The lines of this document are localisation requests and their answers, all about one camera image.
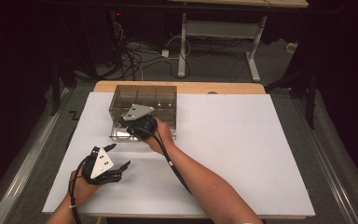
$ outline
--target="gray floor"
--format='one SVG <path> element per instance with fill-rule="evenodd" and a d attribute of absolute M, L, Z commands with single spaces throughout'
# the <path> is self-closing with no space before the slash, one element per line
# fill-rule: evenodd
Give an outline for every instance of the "gray floor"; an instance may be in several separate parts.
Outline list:
<path fill-rule="evenodd" d="M 259 47 L 255 61 L 263 85 L 282 77 L 292 56 L 284 51 L 286 44 L 279 41 Z M 243 41 L 235 48 L 214 49 L 202 57 L 190 54 L 187 58 L 190 77 L 182 81 L 252 82 L 243 57 L 243 52 L 250 47 L 250 43 Z M 192 48 L 192 52 L 205 53 L 197 50 L 197 47 Z M 143 60 L 154 57 L 145 54 Z M 175 72 L 177 62 L 169 62 Z M 76 118 L 79 118 L 87 96 L 95 85 L 82 75 L 77 79 L 78 87 L 62 97 L 60 116 L 5 223 L 43 223 L 48 218 L 41 210 L 61 164 L 68 139 L 77 124 L 71 111 L 76 111 Z M 157 63 L 143 69 L 142 74 L 139 71 L 136 79 L 177 81 L 171 76 L 166 63 Z M 288 90 L 274 90 L 271 96 L 299 171 L 310 192 L 316 216 L 304 220 L 268 220 L 267 223 L 358 223 L 358 172 L 324 110 L 322 97 L 318 95 L 316 101 L 316 129 L 310 130 L 303 119 L 303 101 L 290 99 Z M 0 202 L 28 155 L 29 146 L 44 131 L 46 122 L 50 119 L 50 107 L 51 104 L 35 126 L 29 142 L 2 177 Z M 84 223 L 96 221 L 94 217 L 82 218 Z"/>

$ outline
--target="white plug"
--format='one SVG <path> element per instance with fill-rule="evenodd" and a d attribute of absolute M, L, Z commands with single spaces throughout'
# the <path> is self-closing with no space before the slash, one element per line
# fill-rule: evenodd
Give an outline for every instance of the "white plug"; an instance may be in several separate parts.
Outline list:
<path fill-rule="evenodd" d="M 167 49 L 164 49 L 164 50 L 161 52 L 161 56 L 164 57 L 164 58 L 168 58 L 169 55 L 170 55 L 170 51 L 167 50 Z"/>

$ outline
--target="white triangular marker plate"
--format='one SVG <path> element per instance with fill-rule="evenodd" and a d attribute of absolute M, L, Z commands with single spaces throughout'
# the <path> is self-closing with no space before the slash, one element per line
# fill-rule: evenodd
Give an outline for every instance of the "white triangular marker plate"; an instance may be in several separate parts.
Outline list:
<path fill-rule="evenodd" d="M 110 160 L 106 151 L 101 148 L 98 152 L 97 160 L 95 161 L 94 168 L 92 169 L 91 179 L 98 177 L 103 172 L 113 167 L 113 162 Z"/>

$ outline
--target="person's right hand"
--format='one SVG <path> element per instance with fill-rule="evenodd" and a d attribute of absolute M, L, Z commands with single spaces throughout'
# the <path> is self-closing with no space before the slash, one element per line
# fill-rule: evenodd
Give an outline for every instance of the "person's right hand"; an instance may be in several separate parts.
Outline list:
<path fill-rule="evenodd" d="M 156 130 L 154 135 L 159 141 L 161 141 L 164 144 L 164 146 L 168 150 L 168 148 L 174 146 L 170 126 L 168 126 L 168 124 L 162 121 L 161 119 L 155 118 L 155 120 L 157 121 L 158 129 Z M 150 146 L 150 148 L 152 148 L 157 153 L 162 154 L 161 147 L 159 146 L 156 139 L 154 139 L 154 137 L 149 137 L 148 139 L 145 140 L 145 143 L 147 143 Z"/>

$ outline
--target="white desk leg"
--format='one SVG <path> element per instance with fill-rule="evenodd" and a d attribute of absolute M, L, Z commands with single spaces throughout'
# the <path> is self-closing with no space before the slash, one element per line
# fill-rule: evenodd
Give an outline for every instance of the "white desk leg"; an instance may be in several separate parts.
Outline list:
<path fill-rule="evenodd" d="M 258 44 L 260 43 L 261 35 L 263 34 L 264 26 L 266 25 L 267 17 L 262 17 L 253 41 L 253 47 L 250 51 L 246 51 L 246 60 L 248 61 L 249 68 L 251 70 L 252 79 L 254 82 L 260 81 L 260 76 L 255 66 L 255 51 L 257 50 Z"/>
<path fill-rule="evenodd" d="M 178 64 L 178 76 L 184 77 L 186 72 L 186 13 L 183 13 L 182 18 L 182 38 L 180 46 L 179 64 Z"/>

